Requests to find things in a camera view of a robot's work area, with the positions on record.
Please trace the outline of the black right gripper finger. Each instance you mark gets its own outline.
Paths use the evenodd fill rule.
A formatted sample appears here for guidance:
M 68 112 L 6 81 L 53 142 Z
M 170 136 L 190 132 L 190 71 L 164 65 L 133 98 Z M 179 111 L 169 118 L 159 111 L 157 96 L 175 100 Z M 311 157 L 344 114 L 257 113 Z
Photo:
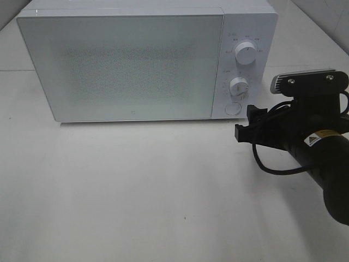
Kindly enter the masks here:
M 238 142 L 247 142 L 253 144 L 257 142 L 258 124 L 249 124 L 243 126 L 241 124 L 235 124 L 234 137 Z
M 261 119 L 268 113 L 268 109 L 259 109 L 255 105 L 248 105 L 246 115 L 248 118 L 249 125 L 257 124 Z

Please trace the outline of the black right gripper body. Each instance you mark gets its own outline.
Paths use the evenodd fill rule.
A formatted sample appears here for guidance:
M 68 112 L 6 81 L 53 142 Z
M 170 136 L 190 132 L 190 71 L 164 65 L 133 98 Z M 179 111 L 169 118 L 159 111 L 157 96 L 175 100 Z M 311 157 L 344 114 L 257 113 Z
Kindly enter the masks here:
M 299 97 L 265 111 L 256 121 L 256 144 L 294 153 L 342 137 L 348 132 L 348 106 L 340 109 L 340 96 Z

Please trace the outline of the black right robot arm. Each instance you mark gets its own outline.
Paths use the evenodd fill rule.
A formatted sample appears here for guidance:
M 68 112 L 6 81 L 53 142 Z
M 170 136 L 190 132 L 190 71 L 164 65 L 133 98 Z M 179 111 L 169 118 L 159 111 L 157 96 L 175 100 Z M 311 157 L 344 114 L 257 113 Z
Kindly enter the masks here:
M 322 188 L 332 218 L 348 225 L 348 115 L 340 111 L 339 95 L 294 98 L 270 110 L 249 105 L 247 113 L 248 125 L 237 124 L 234 135 L 252 145 L 260 169 L 278 176 L 307 172 Z M 258 145 L 287 151 L 300 166 L 269 168 Z

